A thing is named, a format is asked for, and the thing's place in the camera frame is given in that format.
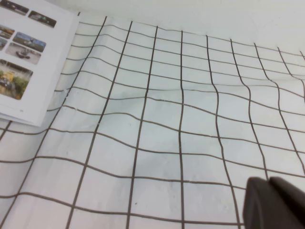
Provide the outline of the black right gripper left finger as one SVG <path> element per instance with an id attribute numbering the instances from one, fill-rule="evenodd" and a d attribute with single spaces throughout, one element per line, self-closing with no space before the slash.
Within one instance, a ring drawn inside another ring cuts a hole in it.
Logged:
<path id="1" fill-rule="evenodd" d="M 251 177 L 247 181 L 244 199 L 243 219 L 246 229 L 266 229 L 269 225 L 267 214 L 271 209 L 268 198 L 273 188 L 268 181 Z"/>

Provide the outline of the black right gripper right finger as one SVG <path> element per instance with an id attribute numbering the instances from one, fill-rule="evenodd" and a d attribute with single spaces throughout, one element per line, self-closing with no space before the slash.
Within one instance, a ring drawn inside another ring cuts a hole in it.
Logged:
<path id="1" fill-rule="evenodd" d="M 269 182 L 302 224 L 302 227 L 305 228 L 305 192 L 281 177 L 271 177 Z"/>

